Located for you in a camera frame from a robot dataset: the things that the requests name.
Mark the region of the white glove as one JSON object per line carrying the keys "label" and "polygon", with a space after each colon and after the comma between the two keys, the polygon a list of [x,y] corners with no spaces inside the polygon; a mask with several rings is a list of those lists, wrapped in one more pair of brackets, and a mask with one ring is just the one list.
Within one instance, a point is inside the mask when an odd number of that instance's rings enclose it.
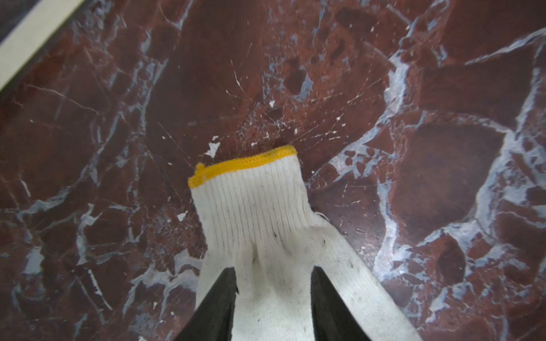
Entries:
{"label": "white glove", "polygon": [[370,339],[419,340],[344,236],[311,209],[293,146],[199,164],[189,188],[208,247],[196,301],[234,269],[234,340],[313,340],[314,270],[325,273]]}

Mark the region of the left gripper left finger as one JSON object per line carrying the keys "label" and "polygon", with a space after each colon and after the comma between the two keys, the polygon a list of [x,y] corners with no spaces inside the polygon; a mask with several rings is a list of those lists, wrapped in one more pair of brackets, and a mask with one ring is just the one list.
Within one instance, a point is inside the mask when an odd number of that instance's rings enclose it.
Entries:
{"label": "left gripper left finger", "polygon": [[224,269],[175,341],[232,340],[237,284],[234,268]]}

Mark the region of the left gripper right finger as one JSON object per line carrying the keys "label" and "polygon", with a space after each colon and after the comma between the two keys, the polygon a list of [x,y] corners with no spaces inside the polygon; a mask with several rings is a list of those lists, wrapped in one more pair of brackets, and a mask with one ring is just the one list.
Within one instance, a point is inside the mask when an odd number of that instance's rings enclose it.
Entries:
{"label": "left gripper right finger", "polygon": [[316,341],[371,341],[320,267],[311,273],[311,311]]}

